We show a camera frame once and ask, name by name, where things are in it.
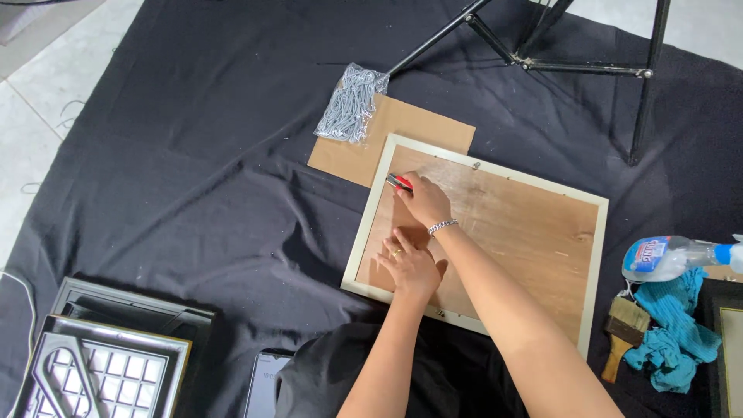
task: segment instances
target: blue label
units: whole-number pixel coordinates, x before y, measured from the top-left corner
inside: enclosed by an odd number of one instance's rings
[[[624,269],[650,273],[661,262],[663,254],[668,251],[671,237],[653,237],[637,241],[624,256]]]

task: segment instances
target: silver bracelet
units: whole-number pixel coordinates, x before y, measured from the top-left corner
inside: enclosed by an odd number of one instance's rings
[[[454,224],[458,224],[458,223],[459,223],[459,221],[456,220],[456,219],[452,219],[450,221],[439,222],[438,224],[433,225],[431,228],[428,228],[428,234],[431,236],[431,238],[435,238],[433,236],[433,233],[434,232],[438,231],[439,229],[442,229],[445,226],[454,225]]]

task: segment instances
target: hand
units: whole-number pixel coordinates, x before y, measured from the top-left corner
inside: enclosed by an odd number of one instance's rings
[[[396,298],[408,298],[425,306],[441,284],[448,262],[441,260],[434,263],[431,253],[418,250],[399,228],[393,232],[400,244],[395,243],[392,237],[385,238],[384,245],[389,255],[377,254],[375,258],[392,275]]]
[[[413,194],[398,190],[398,196],[410,213],[426,228],[452,218],[452,204],[444,191],[429,179],[420,177],[415,171],[403,174],[413,186]]]

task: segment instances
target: white tile floor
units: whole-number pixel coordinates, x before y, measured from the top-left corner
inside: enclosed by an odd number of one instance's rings
[[[143,0],[107,0],[0,83],[0,269],[23,219]]]
[[[0,268],[69,132],[143,0],[106,0],[0,83]],[[649,36],[655,0],[578,0],[568,12]],[[743,68],[743,2],[674,0],[666,42]]]

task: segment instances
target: wooden brush handle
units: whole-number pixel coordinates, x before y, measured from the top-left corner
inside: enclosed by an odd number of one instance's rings
[[[616,335],[611,336],[611,352],[609,353],[609,360],[606,360],[606,366],[604,371],[601,373],[601,379],[606,380],[609,383],[614,383],[617,380],[617,371],[619,370],[619,362],[622,361],[624,353],[632,348],[632,344],[622,340]]]

